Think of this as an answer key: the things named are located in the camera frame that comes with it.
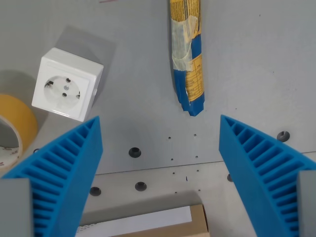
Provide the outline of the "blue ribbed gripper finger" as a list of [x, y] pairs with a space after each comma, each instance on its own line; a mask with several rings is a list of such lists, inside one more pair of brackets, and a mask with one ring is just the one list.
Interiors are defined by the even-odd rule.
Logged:
[[103, 153], [98, 116], [24, 159], [3, 179], [31, 184], [36, 237], [73, 237]]
[[297, 177], [316, 163], [277, 139], [221, 115], [219, 152], [259, 237], [299, 236]]

